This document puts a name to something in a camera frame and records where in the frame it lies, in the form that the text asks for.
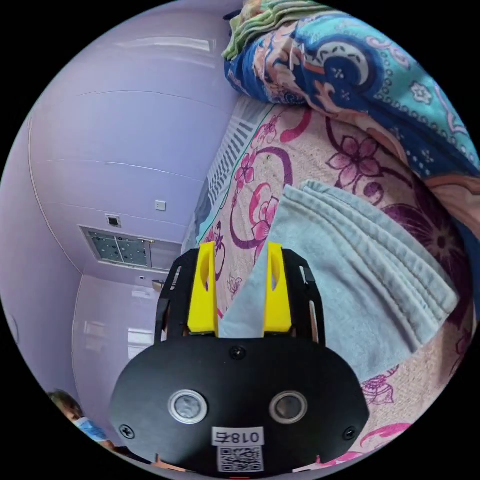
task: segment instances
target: blue face mask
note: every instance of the blue face mask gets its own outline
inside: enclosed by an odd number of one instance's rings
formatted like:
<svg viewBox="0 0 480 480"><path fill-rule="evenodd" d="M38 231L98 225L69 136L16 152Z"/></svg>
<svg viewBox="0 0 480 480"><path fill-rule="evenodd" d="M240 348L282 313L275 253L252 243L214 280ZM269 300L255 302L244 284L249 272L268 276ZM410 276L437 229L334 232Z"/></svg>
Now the blue face mask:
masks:
<svg viewBox="0 0 480 480"><path fill-rule="evenodd" d="M94 442L106 442L108 440L105 432L89 418L80 418L73 422L87 437L90 437Z"/></svg>

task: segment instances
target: screw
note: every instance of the screw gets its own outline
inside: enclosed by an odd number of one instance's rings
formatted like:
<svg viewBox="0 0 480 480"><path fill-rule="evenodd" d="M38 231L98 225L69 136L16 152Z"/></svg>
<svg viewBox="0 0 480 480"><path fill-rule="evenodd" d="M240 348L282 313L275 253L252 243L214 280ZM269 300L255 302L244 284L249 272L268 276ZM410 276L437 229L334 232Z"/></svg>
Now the screw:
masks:
<svg viewBox="0 0 480 480"><path fill-rule="evenodd" d="M343 439L352 440L355 437L356 433L357 433L356 428L354 426L350 426L343 432Z"/></svg>
<svg viewBox="0 0 480 480"><path fill-rule="evenodd" d="M120 433L127 440L133 440L135 438L135 432L128 425L120 425Z"/></svg>
<svg viewBox="0 0 480 480"><path fill-rule="evenodd" d="M242 346L233 346L230 349L230 356L233 360L243 360L247 356L247 351Z"/></svg>

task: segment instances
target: light switch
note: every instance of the light switch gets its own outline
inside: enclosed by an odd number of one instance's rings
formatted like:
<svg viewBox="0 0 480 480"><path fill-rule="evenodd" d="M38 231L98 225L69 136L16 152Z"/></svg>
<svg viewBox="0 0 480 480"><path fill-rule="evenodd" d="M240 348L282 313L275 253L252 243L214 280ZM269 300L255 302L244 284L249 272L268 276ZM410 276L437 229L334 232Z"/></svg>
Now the light switch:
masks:
<svg viewBox="0 0 480 480"><path fill-rule="evenodd" d="M160 210L160 212L164 212L167 209L167 203L164 201L156 200L155 201L155 210Z"/></svg>

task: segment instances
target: qr code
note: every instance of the qr code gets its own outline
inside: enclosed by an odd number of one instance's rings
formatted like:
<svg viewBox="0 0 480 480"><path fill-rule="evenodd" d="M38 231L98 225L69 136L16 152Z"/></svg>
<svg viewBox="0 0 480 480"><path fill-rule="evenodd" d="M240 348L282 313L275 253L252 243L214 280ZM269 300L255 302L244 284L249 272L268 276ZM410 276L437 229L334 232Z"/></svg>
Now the qr code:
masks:
<svg viewBox="0 0 480 480"><path fill-rule="evenodd" d="M219 472L263 472L264 459L261 446L218 448Z"/></svg>

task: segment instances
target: purple wall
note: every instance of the purple wall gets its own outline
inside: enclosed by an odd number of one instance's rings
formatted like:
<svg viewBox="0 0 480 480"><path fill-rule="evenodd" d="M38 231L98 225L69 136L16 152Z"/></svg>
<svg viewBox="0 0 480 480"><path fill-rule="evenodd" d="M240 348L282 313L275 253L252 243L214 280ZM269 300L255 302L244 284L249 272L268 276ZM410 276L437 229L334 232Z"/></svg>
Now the purple wall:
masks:
<svg viewBox="0 0 480 480"><path fill-rule="evenodd" d="M238 99L221 57L229 10L213 14L210 3L209 13L177 12L178 2L114 28L63 69L33 110L38 196L87 275L132 285L143 275L150 286L160 278L96 261L79 225L108 230L106 214L120 216L126 235L184 239ZM166 201L165 212L156 200Z"/></svg>
<svg viewBox="0 0 480 480"><path fill-rule="evenodd" d="M115 383L128 362L153 344L159 294L148 287L84 275L73 329L73 367L87 415L117 445L108 421Z"/></svg>
<svg viewBox="0 0 480 480"><path fill-rule="evenodd" d="M40 385L78 398L72 323L81 275L42 216L30 177L28 141L25 121L1 178L1 302L18 326L20 351Z"/></svg>

